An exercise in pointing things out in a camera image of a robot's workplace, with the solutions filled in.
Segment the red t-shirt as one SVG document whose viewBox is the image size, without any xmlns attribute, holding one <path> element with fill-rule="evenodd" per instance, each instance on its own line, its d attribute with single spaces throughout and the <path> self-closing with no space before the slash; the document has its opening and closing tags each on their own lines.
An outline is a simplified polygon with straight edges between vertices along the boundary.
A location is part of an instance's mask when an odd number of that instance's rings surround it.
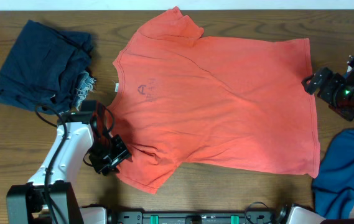
<svg viewBox="0 0 354 224">
<path fill-rule="evenodd" d="M 206 37 L 178 8 L 142 25 L 114 61 L 124 183 L 154 194 L 183 163 L 316 177 L 309 39 Z"/>
</svg>

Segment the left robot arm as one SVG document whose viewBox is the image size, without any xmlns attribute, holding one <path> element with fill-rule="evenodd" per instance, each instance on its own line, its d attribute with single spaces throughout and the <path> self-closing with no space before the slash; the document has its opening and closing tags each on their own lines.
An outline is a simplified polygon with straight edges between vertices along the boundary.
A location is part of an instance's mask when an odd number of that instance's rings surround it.
<svg viewBox="0 0 354 224">
<path fill-rule="evenodd" d="M 108 223 L 105 207 L 78 205 L 72 184 L 86 158 L 96 173 L 108 175 L 130 157 L 121 137 L 111 135 L 109 119 L 111 111 L 96 100 L 58 116 L 57 136 L 42 165 L 6 195 L 9 223 Z"/>
</svg>

